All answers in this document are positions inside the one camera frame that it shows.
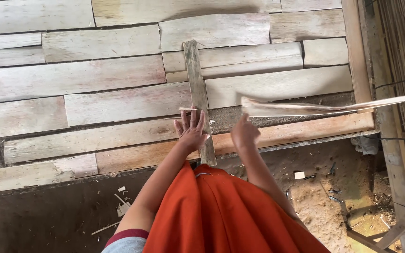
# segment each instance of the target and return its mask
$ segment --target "left hand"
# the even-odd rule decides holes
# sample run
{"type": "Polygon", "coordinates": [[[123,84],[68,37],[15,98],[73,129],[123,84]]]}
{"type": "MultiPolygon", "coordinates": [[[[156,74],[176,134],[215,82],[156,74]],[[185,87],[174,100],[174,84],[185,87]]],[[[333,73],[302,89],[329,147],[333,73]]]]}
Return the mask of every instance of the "left hand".
{"type": "Polygon", "coordinates": [[[199,116],[199,122],[196,123],[196,110],[192,110],[190,113],[190,124],[187,120],[185,111],[181,111],[182,125],[177,120],[174,121],[174,126],[177,134],[179,135],[179,141],[177,145],[184,148],[185,151],[190,154],[204,145],[204,142],[210,137],[209,134],[203,134],[205,112],[201,111],[199,116]]]}

